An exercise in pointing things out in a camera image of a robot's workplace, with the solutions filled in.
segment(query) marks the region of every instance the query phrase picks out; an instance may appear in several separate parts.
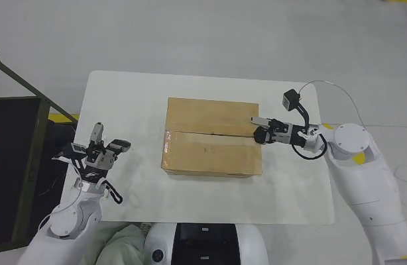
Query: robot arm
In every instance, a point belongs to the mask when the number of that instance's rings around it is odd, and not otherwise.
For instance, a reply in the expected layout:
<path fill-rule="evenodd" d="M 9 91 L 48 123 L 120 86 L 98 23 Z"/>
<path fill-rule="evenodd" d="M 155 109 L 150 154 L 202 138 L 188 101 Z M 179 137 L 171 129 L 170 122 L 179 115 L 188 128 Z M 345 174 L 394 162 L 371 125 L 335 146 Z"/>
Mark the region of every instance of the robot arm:
<path fill-rule="evenodd" d="M 105 179 L 118 155 L 128 151 L 130 143 L 114 140 L 104 147 L 101 139 L 103 125 L 97 123 L 89 147 L 70 144 L 63 148 L 59 159 L 70 162 L 79 174 L 71 187 L 66 203 L 50 214 L 50 220 L 34 236 L 18 264 L 78 264 L 102 214 L 99 200 L 105 189 L 120 204 L 123 198 Z M 86 168 L 82 159 L 86 158 Z"/>
<path fill-rule="evenodd" d="M 297 101 L 299 95 L 293 89 L 284 94 L 285 108 L 291 111 L 299 107 L 302 114 L 303 107 Z M 254 139 L 260 144 L 291 144 L 299 156 L 308 160 L 324 156 L 341 196 L 360 220 L 369 239 L 373 264 L 387 264 L 389 260 L 407 257 L 407 222 L 401 210 L 399 189 L 370 133 L 355 124 L 344 124 L 336 129 L 311 125 L 303 117 L 304 126 L 252 117 L 251 122 L 259 126 Z M 321 150 L 321 154 L 306 157 L 295 146 L 312 153 Z M 342 162 L 361 152 L 365 155 L 364 164 L 345 166 Z"/>

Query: brown cardboard box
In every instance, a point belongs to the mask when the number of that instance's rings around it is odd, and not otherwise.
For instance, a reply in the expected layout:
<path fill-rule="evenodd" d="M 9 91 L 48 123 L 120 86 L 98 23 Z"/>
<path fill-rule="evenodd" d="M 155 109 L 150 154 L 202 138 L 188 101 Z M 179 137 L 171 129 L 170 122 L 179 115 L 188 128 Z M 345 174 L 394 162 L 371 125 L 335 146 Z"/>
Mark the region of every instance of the brown cardboard box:
<path fill-rule="evenodd" d="M 258 104 L 168 99 L 162 169 L 168 174 L 247 178 L 262 174 L 254 142 Z"/>

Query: box lid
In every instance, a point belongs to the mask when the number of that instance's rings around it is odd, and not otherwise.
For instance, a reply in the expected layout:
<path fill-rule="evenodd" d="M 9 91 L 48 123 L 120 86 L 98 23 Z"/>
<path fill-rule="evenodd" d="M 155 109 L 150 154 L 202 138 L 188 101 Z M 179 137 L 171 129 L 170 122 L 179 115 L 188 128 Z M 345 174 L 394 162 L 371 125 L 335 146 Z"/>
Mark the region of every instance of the box lid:
<path fill-rule="evenodd" d="M 256 103 L 168 98 L 166 131 L 253 137 Z"/>

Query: dark green frame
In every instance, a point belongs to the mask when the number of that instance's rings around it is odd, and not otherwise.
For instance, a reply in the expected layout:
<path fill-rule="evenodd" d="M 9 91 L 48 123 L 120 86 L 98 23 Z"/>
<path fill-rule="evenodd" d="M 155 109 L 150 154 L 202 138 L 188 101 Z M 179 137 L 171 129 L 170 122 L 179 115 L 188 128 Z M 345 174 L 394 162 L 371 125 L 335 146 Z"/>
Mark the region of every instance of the dark green frame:
<path fill-rule="evenodd" d="M 6 97 L 0 98 L 0 100 L 26 98 L 32 97 Z M 27 246 L 30 242 L 29 238 L 27 238 L 27 233 L 30 224 L 34 190 L 36 187 L 38 169 L 40 168 L 40 160 L 42 157 L 42 149 L 44 136 L 46 134 L 49 111 L 50 104 L 40 99 L 34 132 L 32 134 L 29 157 L 27 160 L 27 167 L 23 178 L 23 186 L 18 202 L 17 216 L 12 230 L 12 239 L 10 242 L 0 244 L 0 252 Z"/>
<path fill-rule="evenodd" d="M 1 252 L 19 248 L 29 244 L 27 233 L 50 107 L 53 107 L 55 110 L 59 111 L 65 117 L 69 118 L 69 120 L 71 120 L 73 123 L 77 124 L 78 121 L 71 114 L 61 108 L 58 104 L 41 93 L 37 88 L 33 87 L 29 82 L 25 81 L 21 76 L 18 76 L 9 67 L 4 65 L 2 61 L 0 61 L 0 70 L 7 74 L 10 78 L 14 79 L 20 85 L 27 88 L 29 91 L 35 94 L 37 98 L 40 99 L 40 105 L 38 108 L 36 125 L 32 137 L 32 144 L 30 147 L 27 168 L 24 175 L 23 188 L 21 190 L 21 196 L 18 204 L 12 240 L 11 242 L 0 244 Z"/>

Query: wire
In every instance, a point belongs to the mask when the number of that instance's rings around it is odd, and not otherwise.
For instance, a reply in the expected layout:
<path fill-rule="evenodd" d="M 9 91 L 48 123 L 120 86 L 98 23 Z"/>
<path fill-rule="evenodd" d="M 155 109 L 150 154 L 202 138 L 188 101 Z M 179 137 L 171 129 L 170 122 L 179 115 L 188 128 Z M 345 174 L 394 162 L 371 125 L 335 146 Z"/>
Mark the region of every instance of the wire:
<path fill-rule="evenodd" d="M 352 104 L 354 104 L 355 110 L 357 111 L 358 114 L 358 118 L 360 119 L 361 124 L 363 125 L 364 129 L 367 129 L 364 125 L 364 122 L 360 116 L 360 112 L 358 111 L 357 105 L 355 104 L 354 100 L 352 99 L 352 97 L 348 94 L 348 92 L 346 92 L 346 90 L 344 90 L 342 87 L 339 87 L 338 85 L 336 85 L 335 83 L 329 82 L 329 81 L 325 81 L 325 80 L 314 80 L 311 82 L 306 83 L 304 86 L 301 87 L 301 89 L 299 89 L 298 94 L 301 96 L 301 91 L 303 90 L 304 87 L 306 87 L 307 85 L 310 85 L 311 83 L 315 83 L 315 82 L 322 82 L 322 83 L 329 83 L 330 85 L 334 85 L 335 87 L 339 88 L 340 90 L 342 90 L 343 92 L 345 92 L 345 94 L 347 94 L 347 96 L 349 97 L 349 99 L 352 101 Z"/>
<path fill-rule="evenodd" d="M 55 186 L 56 180 L 58 180 L 59 177 L 60 177 L 60 176 L 58 176 L 58 177 L 53 181 L 52 187 L 48 188 L 45 192 L 42 192 L 42 193 L 38 194 L 37 196 L 42 196 L 42 195 L 48 193 L 51 189 L 53 189 L 53 186 Z"/>
<path fill-rule="evenodd" d="M 398 171 L 398 169 L 399 169 L 401 166 L 406 166 L 406 167 L 407 167 L 407 165 L 398 165 L 398 166 L 395 168 L 394 177 L 397 178 L 397 179 L 399 179 L 399 180 L 402 181 L 402 182 L 407 183 L 407 180 L 404 180 L 404 179 L 402 179 L 402 178 L 396 176 L 396 172 Z"/>
<path fill-rule="evenodd" d="M 295 147 L 293 144 L 292 144 L 292 149 L 295 151 L 296 154 L 298 154 L 300 157 L 302 157 L 302 158 L 305 159 L 305 160 L 315 160 L 315 159 L 321 158 L 322 156 L 324 156 L 325 152 L 327 151 L 327 142 L 326 142 L 326 140 L 324 139 L 324 136 L 323 136 L 322 134 L 319 134 L 319 136 L 320 136 L 321 139 L 323 140 L 324 149 L 323 149 L 323 152 L 321 152 L 321 154 L 319 154 L 318 156 L 314 156 L 314 157 L 304 156 L 303 154 L 299 153 L 299 152 L 296 150 L 296 147 Z"/>
<path fill-rule="evenodd" d="M 360 112 L 358 111 L 357 105 L 355 104 L 355 102 L 354 102 L 354 100 L 352 99 L 351 95 L 350 95 L 345 89 L 343 89 L 342 87 L 336 85 L 335 83 L 332 83 L 332 82 L 330 82 L 330 81 L 325 81 L 325 80 L 314 80 L 314 81 L 308 82 L 308 83 L 306 83 L 305 85 L 303 85 L 303 86 L 301 87 L 301 89 L 299 89 L 298 95 L 301 96 L 301 91 L 303 90 L 304 87 L 306 87 L 307 85 L 309 85 L 309 84 L 311 84 L 311 83 L 315 83 L 315 82 L 328 83 L 328 84 L 330 84 L 330 85 L 334 85 L 335 87 L 337 87 L 337 88 L 339 88 L 340 90 L 342 90 L 343 92 L 345 92 L 345 94 L 347 94 L 347 96 L 348 96 L 349 99 L 351 100 L 352 104 L 354 104 L 354 108 L 355 108 L 355 110 L 357 111 L 357 115 L 358 115 L 358 118 L 360 119 L 360 122 L 361 122 L 362 126 L 364 127 L 364 129 L 367 130 L 367 128 L 365 127 L 365 124 L 364 124 L 364 122 L 363 122 L 363 120 L 362 120 L 362 118 L 361 118 Z M 371 136 L 371 134 L 370 134 L 370 139 L 371 139 L 372 142 L 374 142 L 373 137 Z M 378 152 L 378 154 L 379 154 L 380 156 L 382 156 L 383 159 L 386 159 L 386 158 L 384 158 L 382 152 L 380 152 L 380 150 L 379 150 L 375 145 L 373 145 L 373 147 L 376 149 L 376 151 Z"/>
<path fill-rule="evenodd" d="M 63 162 L 65 162 L 65 163 L 69 163 L 69 164 L 75 169 L 76 173 L 78 174 L 77 179 L 80 179 L 80 186 L 79 186 L 79 187 L 80 187 L 80 192 L 78 192 L 78 195 L 77 195 L 76 199 L 75 199 L 71 204 L 69 204 L 67 207 L 63 208 L 62 210 L 55 211 L 55 212 L 52 212 L 52 213 L 49 213 L 48 215 L 46 215 L 46 216 L 42 219 L 42 221 L 40 222 L 40 224 L 38 225 L 37 232 L 40 231 L 40 228 L 42 227 L 43 222 L 44 222 L 48 217 L 50 217 L 51 215 L 53 215 L 53 214 L 55 214 L 55 213 L 60 213 L 60 212 L 62 212 L 62 211 L 65 211 L 65 210 L 67 210 L 69 207 L 73 206 L 73 204 L 78 200 L 78 198 L 79 198 L 80 195 L 82 194 L 83 180 L 82 180 L 82 178 L 81 178 L 80 172 L 79 172 L 78 169 L 74 166 L 74 164 L 73 164 L 71 161 L 69 161 L 68 159 L 67 159 L 67 160 L 64 160 L 64 159 L 62 159 L 62 158 L 52 158 L 52 160 L 60 160 L 60 161 L 63 161 Z"/>

